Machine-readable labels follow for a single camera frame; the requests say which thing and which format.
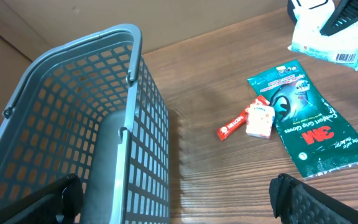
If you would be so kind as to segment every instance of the plastic basket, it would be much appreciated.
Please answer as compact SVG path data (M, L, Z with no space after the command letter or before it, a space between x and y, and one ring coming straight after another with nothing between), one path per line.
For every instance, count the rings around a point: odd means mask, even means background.
M30 65L0 127L0 209L76 173L76 222L169 223L168 110L141 45L122 24Z

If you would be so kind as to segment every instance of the basket bottom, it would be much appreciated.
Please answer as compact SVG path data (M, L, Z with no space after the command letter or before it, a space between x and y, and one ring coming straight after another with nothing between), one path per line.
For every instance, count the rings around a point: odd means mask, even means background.
M112 212L118 145L118 130L124 126L125 110L107 115L100 125L95 154L89 171L80 223L109 223Z

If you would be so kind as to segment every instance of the basket handle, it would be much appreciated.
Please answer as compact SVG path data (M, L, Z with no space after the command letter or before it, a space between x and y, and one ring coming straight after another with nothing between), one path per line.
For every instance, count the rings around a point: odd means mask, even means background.
M131 60L129 61L128 74L126 77L127 84L131 87L133 82L139 77L137 72L142 53L142 32L134 24L119 24L114 26L114 30L128 32L133 37Z

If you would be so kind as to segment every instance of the barcode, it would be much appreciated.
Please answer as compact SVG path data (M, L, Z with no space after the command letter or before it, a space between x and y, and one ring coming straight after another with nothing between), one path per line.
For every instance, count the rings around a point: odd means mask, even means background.
M356 59L356 54L337 54L337 62L353 62Z

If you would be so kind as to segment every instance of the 3m logo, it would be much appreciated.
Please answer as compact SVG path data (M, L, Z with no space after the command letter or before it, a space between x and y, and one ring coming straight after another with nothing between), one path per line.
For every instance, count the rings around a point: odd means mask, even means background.
M330 139L334 137L334 132L328 132L331 129L329 126L322 126L318 129L309 130L305 133L302 133L303 139L307 144L313 144L314 140L318 142L324 141L326 139Z

